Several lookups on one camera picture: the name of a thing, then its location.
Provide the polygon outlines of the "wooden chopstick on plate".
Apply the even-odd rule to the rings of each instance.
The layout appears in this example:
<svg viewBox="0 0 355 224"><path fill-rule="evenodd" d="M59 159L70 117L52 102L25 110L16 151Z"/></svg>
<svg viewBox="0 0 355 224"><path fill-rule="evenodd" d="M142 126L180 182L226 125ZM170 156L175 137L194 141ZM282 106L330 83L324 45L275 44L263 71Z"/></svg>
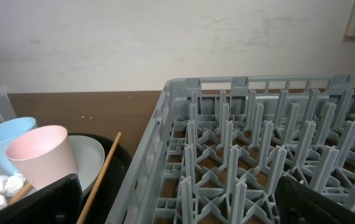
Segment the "wooden chopstick on plate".
<svg viewBox="0 0 355 224"><path fill-rule="evenodd" d="M22 199L27 193L29 193L32 189L32 185L30 183L26 183L21 190L13 196L8 202L8 205L12 205Z"/></svg>

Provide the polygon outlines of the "grey dishwasher rack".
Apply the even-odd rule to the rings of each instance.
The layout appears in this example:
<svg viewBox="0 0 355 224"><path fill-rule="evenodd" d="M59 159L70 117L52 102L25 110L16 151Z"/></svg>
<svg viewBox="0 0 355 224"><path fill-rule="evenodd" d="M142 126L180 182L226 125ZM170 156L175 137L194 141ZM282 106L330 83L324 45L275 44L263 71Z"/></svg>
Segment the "grey dishwasher rack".
<svg viewBox="0 0 355 224"><path fill-rule="evenodd" d="M355 213L355 75L179 78L107 223L279 223L289 176Z"/></svg>

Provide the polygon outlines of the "light blue plastic cup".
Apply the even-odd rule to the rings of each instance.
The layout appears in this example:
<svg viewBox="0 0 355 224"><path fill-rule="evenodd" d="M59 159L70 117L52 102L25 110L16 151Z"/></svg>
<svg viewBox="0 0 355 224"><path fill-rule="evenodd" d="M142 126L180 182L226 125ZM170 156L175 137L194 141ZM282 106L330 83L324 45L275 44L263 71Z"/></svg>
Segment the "light blue plastic cup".
<svg viewBox="0 0 355 224"><path fill-rule="evenodd" d="M32 117L12 119L0 124L0 167L8 174L14 175L19 171L6 157L6 149L13 140L37 128L37 121Z"/></svg>

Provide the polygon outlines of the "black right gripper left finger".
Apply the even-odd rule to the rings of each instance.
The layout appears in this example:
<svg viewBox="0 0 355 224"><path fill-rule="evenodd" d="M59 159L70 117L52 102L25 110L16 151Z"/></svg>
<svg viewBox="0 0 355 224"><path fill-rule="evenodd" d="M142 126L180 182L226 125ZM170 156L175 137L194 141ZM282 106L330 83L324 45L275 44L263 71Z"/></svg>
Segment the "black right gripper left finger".
<svg viewBox="0 0 355 224"><path fill-rule="evenodd" d="M75 224L82 200L78 176L68 174L0 210L0 224Z"/></svg>

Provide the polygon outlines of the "grey round plate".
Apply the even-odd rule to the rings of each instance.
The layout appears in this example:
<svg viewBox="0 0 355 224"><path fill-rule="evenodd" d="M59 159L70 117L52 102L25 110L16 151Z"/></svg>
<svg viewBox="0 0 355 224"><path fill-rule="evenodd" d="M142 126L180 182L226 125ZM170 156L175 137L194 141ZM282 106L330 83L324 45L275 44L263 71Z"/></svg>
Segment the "grey round plate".
<svg viewBox="0 0 355 224"><path fill-rule="evenodd" d="M68 135L68 138L75 160L76 174L85 195L91 190L104 164L104 148L97 140L90 137Z"/></svg>

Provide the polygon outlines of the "wooden chopstick on tray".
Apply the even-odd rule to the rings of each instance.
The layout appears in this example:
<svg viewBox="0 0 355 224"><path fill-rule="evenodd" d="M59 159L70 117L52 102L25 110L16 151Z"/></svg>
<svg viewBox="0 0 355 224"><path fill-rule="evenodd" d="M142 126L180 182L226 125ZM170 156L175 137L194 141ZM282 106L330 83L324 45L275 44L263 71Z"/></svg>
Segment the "wooden chopstick on tray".
<svg viewBox="0 0 355 224"><path fill-rule="evenodd" d="M115 152L115 150L116 150L116 148L117 148L117 146L119 144L119 140L120 140L121 136L122 136L122 133L118 132L117 136L116 136L116 138L115 138L115 140L113 142L113 145L111 146L111 148L109 150L109 153L108 153L108 155L107 155L107 157L106 157L106 159L104 161L104 164L103 164L103 166L102 166L102 168L100 170L100 173L97 176L96 182L95 182L95 184L94 184L94 186L93 186L93 188L92 188L92 190L91 190L91 192L90 192L90 194L88 196L88 199L87 199L87 201L86 201L86 203L85 203L85 205L84 205L84 207L83 207L83 209L82 209L82 211L80 213L80 216L78 217L78 220L76 221L76 224L83 224L84 223L84 220L85 220L85 218L86 218L86 216L87 216L87 214L88 214L88 212L89 212L89 210L91 208L93 200L96 197L96 194L98 192L99 186L101 185L103 177L105 176L105 173L106 173L106 171L108 169L109 163L111 162L111 159L112 159L112 157L114 155L114 152Z"/></svg>

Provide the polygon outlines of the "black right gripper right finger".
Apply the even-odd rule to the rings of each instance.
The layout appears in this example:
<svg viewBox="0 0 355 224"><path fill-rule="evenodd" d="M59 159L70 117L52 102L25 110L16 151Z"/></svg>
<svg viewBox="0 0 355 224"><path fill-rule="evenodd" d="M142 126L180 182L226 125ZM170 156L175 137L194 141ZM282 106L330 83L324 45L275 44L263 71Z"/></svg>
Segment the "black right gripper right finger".
<svg viewBox="0 0 355 224"><path fill-rule="evenodd" d="M275 202L281 224L355 224L355 213L291 177L279 179Z"/></svg>

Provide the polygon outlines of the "pink plastic cup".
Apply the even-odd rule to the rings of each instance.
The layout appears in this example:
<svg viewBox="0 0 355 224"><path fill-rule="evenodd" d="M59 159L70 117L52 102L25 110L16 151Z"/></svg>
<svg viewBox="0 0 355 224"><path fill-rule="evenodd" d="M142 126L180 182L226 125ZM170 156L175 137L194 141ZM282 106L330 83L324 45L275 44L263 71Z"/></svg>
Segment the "pink plastic cup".
<svg viewBox="0 0 355 224"><path fill-rule="evenodd" d="M77 173L63 126L43 126L19 136L6 149L6 157L35 190Z"/></svg>

